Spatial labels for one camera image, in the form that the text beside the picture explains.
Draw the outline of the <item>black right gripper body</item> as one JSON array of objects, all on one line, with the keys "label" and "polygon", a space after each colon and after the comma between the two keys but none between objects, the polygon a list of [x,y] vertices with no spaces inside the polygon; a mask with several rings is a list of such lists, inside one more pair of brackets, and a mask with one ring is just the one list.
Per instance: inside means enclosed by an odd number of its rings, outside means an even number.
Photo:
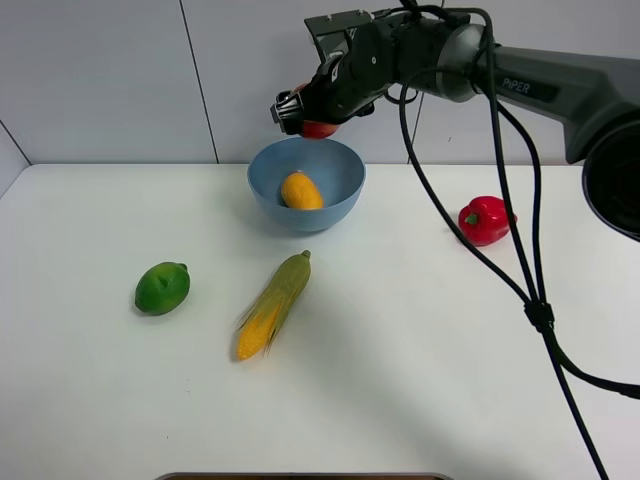
[{"label": "black right gripper body", "polygon": [[393,84],[404,80],[400,69],[402,22],[371,22],[355,29],[350,49],[329,57],[310,83],[321,91],[334,122],[341,125]]}]

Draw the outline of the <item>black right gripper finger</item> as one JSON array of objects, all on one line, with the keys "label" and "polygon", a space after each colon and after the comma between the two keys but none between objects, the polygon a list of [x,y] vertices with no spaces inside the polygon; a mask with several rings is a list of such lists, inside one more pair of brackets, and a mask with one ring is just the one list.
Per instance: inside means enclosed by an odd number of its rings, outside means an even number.
[{"label": "black right gripper finger", "polygon": [[300,94],[288,90],[276,95],[270,107],[273,122],[286,135],[302,135],[304,129],[304,108]]},{"label": "black right gripper finger", "polygon": [[358,109],[353,116],[354,117],[366,117],[375,112],[375,104],[373,102],[369,102],[366,105],[362,106]]}]

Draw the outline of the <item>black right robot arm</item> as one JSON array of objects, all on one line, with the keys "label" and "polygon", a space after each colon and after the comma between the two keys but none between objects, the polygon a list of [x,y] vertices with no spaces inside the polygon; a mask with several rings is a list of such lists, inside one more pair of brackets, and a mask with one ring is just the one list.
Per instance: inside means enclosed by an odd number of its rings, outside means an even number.
[{"label": "black right robot arm", "polygon": [[372,113],[396,84],[456,103],[484,89],[554,119],[565,158],[583,166],[583,190],[613,230],[639,235],[639,64],[491,44],[463,8],[405,1],[305,22],[319,55],[310,82],[278,94],[271,115],[288,135],[312,124],[340,125]]}]

